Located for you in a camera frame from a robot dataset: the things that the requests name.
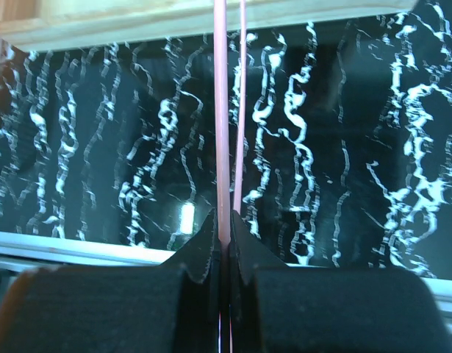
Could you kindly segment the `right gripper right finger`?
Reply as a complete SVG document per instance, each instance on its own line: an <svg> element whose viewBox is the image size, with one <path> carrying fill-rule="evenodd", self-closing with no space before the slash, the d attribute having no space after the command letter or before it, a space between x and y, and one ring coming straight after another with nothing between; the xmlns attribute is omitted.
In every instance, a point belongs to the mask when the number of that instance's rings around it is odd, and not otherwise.
<svg viewBox="0 0 452 353"><path fill-rule="evenodd" d="M452 352L434 296L400 268L292 267L231 214L234 352Z"/></svg>

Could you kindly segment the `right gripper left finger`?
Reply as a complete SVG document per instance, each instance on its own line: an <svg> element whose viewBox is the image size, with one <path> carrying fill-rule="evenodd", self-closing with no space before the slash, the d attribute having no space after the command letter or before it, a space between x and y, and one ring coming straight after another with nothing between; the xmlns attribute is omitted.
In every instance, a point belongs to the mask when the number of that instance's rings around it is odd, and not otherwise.
<svg viewBox="0 0 452 353"><path fill-rule="evenodd" d="M152 266L45 266L0 304L0 352L216 352L218 220Z"/></svg>

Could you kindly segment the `pink wire hanger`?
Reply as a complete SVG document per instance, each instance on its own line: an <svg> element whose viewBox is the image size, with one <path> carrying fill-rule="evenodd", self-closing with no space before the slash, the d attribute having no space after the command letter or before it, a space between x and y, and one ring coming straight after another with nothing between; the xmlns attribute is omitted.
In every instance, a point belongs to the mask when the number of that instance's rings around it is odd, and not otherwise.
<svg viewBox="0 0 452 353"><path fill-rule="evenodd" d="M230 319L229 244L231 242L228 54L226 2L214 2L215 145L220 241L220 347L232 352Z"/></svg>

